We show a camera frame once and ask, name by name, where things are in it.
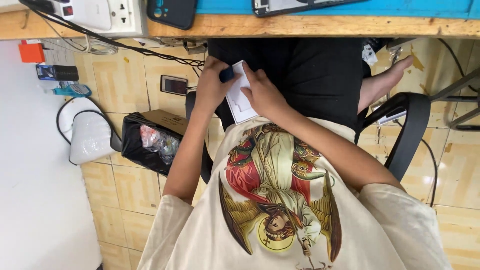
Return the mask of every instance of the halo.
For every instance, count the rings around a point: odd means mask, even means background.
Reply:
[[[284,251],[287,251],[290,249],[290,247],[292,246],[292,243],[293,243],[293,235],[287,237],[286,239],[284,240],[280,240],[280,241],[273,241],[273,240],[270,240],[266,233],[265,233],[265,225],[264,225],[264,221],[265,221],[266,218],[262,219],[259,223],[258,223],[258,227],[257,227],[257,239],[258,239],[258,242],[260,242],[261,246],[263,246],[264,248],[270,250],[270,251],[273,251],[273,252],[284,252]]]

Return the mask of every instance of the bare foot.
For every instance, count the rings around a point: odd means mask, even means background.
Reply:
[[[411,66],[412,63],[413,57],[410,55],[395,63],[395,65],[388,70],[370,78],[363,79],[360,89],[358,113],[390,92],[402,79],[403,71]]]

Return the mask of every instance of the graphic print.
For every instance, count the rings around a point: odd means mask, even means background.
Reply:
[[[328,258],[335,261],[342,239],[332,192],[335,180],[315,167],[320,153],[272,123],[243,135],[229,152],[225,171],[229,186],[248,200],[232,199],[219,179],[222,212],[233,237],[250,255],[251,233],[272,252],[284,252],[299,241],[312,263],[310,247],[323,235]],[[311,200],[310,181],[321,178],[323,196]]]

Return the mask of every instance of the black garbage bag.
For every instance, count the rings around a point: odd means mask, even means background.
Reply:
[[[179,142],[183,135],[146,119],[139,112],[131,113],[123,118],[121,155],[138,165],[167,176],[171,164],[166,164],[159,153],[151,152],[143,147],[142,138],[140,137],[140,127],[142,125],[163,132]]]

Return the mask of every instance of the chair armrest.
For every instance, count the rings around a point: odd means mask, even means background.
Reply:
[[[406,92],[394,95],[365,119],[362,130],[398,108],[404,108],[407,115],[384,166],[401,181],[427,129],[430,118],[428,96]]]
[[[187,119],[190,120],[192,114],[193,106],[195,105],[195,99],[197,97],[197,92],[192,91],[187,94],[185,98],[185,111],[187,113]],[[202,153],[202,166],[200,168],[200,176],[204,180],[205,184],[208,184],[210,176],[212,175],[213,160],[208,154],[207,145],[204,142],[204,150]]]

